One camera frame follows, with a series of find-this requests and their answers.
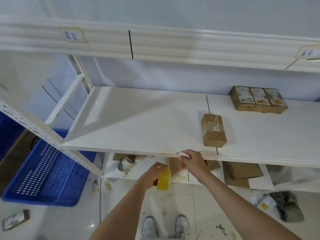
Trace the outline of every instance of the person's left hand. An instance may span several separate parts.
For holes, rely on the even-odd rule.
[[[153,166],[151,166],[148,171],[146,171],[144,174],[142,174],[139,178],[139,181],[144,184],[146,189],[151,188],[152,186],[155,186],[155,180],[157,180],[162,172],[168,167],[168,165],[165,165],[161,162],[156,162]]]

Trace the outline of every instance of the blue crate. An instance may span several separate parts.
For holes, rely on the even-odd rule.
[[[24,127],[22,125],[0,112],[0,161],[23,131]]]
[[[57,133],[65,137],[67,131]],[[96,152],[81,151],[91,162]],[[39,140],[6,188],[2,200],[32,205],[75,206],[89,170]]]

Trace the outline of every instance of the hand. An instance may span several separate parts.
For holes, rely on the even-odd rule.
[[[144,174],[140,176],[138,181],[140,181],[146,189],[151,188],[152,186],[155,186],[155,180],[157,180],[162,172],[168,167],[168,165],[165,165],[161,162],[156,162],[153,166],[151,166],[148,171],[146,171]]]
[[[179,156],[181,162],[179,163],[179,169],[188,169],[188,171],[202,183],[202,178],[206,173],[210,173],[207,165],[200,152],[193,150],[182,151],[190,155],[191,159],[185,156]]]

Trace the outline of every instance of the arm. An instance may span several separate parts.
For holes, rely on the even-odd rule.
[[[90,240],[134,240],[146,190],[155,185],[154,181],[166,168],[167,165],[156,162],[148,171],[146,171],[101,222],[92,234]]]
[[[301,240],[272,217],[235,193],[206,167],[201,153],[186,150],[191,160],[180,156],[180,168],[187,168],[205,185],[244,240]]]

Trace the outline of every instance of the shoe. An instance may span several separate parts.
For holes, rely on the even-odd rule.
[[[152,216],[145,218],[143,222],[142,236],[145,236],[147,234],[159,237],[159,231],[156,225],[156,221]]]
[[[187,240],[189,237],[189,223],[185,216],[178,216],[176,221],[176,238]]]

